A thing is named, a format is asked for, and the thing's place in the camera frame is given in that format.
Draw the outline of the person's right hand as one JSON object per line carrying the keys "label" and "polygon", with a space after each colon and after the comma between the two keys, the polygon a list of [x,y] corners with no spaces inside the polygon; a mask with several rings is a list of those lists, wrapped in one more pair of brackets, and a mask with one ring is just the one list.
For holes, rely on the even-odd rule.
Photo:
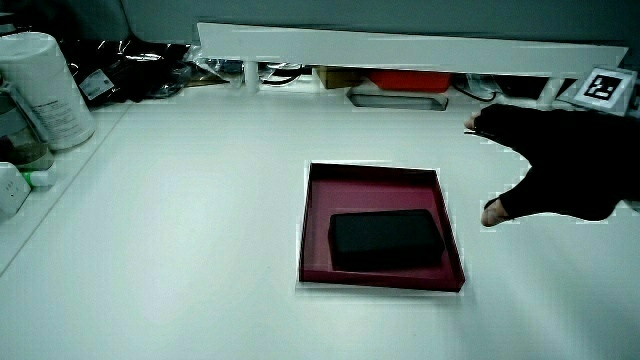
{"label": "person's right hand", "polygon": [[468,133],[514,150],[530,164],[524,178],[488,201],[485,227],[555,213],[608,218],[619,202],[639,208],[639,74],[596,66],[581,81],[572,109],[491,104],[466,121]]}

